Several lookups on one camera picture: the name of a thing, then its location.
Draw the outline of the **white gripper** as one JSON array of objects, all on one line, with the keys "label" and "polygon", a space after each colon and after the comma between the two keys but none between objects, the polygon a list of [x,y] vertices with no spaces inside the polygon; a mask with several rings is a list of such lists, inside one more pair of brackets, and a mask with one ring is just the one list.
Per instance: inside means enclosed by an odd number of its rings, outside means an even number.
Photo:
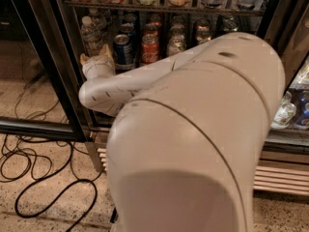
[{"label": "white gripper", "polygon": [[103,56],[94,56],[89,59],[87,55],[82,53],[79,57],[80,64],[83,65],[82,71],[87,80],[98,77],[108,78],[116,74],[114,62],[109,58],[112,57],[112,51],[107,43],[102,46],[99,54]]}]

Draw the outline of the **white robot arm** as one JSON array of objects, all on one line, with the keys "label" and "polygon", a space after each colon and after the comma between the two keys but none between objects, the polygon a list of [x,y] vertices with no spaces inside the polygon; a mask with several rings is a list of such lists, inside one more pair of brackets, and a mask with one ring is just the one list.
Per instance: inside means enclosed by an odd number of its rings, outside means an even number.
[{"label": "white robot arm", "polygon": [[111,77],[81,103],[114,119],[110,232],[253,232],[253,183],[285,89],[276,51],[230,33]]}]

